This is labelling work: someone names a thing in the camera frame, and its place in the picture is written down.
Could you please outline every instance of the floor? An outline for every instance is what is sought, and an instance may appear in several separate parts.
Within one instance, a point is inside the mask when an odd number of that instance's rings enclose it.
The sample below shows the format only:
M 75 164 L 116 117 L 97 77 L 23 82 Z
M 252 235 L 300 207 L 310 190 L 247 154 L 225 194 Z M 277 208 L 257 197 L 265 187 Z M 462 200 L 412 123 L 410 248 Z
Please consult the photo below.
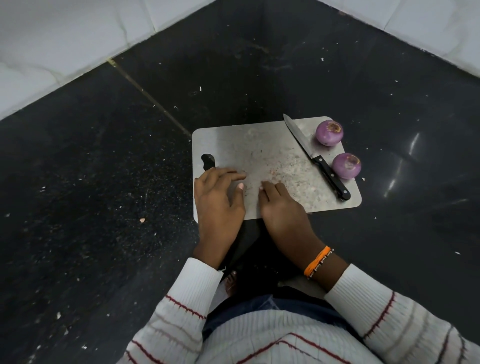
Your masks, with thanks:
M 362 159 L 362 205 L 310 215 L 317 234 L 480 342 L 479 98 L 315 0 L 199 10 L 0 122 L 3 361 L 116 362 L 198 239 L 191 133 L 283 113 L 333 117 Z

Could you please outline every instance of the red onion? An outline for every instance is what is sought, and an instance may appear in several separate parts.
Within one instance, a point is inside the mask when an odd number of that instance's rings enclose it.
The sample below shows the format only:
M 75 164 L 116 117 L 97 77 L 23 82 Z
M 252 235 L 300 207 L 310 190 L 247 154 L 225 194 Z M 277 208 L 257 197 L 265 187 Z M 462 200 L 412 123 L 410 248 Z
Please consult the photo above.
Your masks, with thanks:
M 343 138 L 342 125 L 333 120 L 325 120 L 317 126 L 315 136 L 324 146 L 334 146 Z
M 342 153 L 336 156 L 332 163 L 335 173 L 346 180 L 358 176 L 361 171 L 360 159 L 350 153 Z

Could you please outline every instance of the sweater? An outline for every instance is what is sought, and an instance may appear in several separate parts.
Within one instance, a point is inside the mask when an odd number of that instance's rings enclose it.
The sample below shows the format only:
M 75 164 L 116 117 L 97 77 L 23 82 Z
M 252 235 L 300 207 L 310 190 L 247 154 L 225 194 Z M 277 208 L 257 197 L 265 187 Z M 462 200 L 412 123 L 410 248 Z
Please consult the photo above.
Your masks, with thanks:
M 480 363 L 480 348 L 408 297 L 350 265 L 325 296 L 356 330 L 279 310 L 202 328 L 222 272 L 189 258 L 119 363 Z

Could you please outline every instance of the bracelet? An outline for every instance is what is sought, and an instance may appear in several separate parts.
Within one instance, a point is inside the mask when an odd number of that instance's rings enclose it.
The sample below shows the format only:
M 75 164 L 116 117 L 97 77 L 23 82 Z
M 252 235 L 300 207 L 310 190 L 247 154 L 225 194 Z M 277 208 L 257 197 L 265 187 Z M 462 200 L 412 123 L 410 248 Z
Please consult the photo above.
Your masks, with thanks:
M 334 249 L 330 249 L 330 247 L 326 246 L 318 255 L 317 257 L 308 264 L 308 267 L 305 268 L 303 274 L 307 276 L 307 278 L 312 278 L 314 273 L 317 269 L 324 263 L 324 261 L 328 258 L 328 256 L 334 252 Z

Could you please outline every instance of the tile grout line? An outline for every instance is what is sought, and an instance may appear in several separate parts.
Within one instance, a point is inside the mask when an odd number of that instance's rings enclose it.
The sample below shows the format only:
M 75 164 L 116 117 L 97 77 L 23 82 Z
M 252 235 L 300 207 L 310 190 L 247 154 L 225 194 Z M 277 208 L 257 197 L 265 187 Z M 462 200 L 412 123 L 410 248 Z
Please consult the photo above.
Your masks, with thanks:
M 180 130 L 182 130 L 190 139 L 192 138 L 192 133 L 185 129 L 183 125 L 178 122 L 177 119 L 175 119 L 167 110 L 165 110 L 162 105 L 159 104 L 157 100 L 152 97 L 152 95 L 142 89 L 142 87 L 133 78 L 131 78 L 130 75 L 123 68 L 121 68 L 112 58 L 107 58 L 107 62 L 110 63 L 110 65 L 113 66 L 113 68 L 115 68 L 123 77 L 125 77 L 127 81 L 130 82 L 138 91 L 140 91 L 143 96 L 150 100 L 162 113 L 164 113 L 172 121 L 172 123 L 174 123 Z

